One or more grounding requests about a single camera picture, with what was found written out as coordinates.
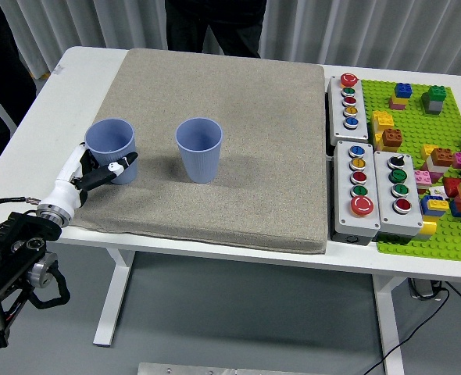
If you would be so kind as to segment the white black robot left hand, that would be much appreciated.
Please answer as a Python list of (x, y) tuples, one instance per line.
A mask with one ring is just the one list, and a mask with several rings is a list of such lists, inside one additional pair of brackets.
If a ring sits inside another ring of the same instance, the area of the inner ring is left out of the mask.
[(37, 216), (66, 227), (76, 209), (85, 203), (90, 190), (126, 175), (133, 169), (137, 157), (136, 152), (128, 152), (100, 166), (87, 146), (79, 144), (60, 170), (50, 195), (39, 202)]

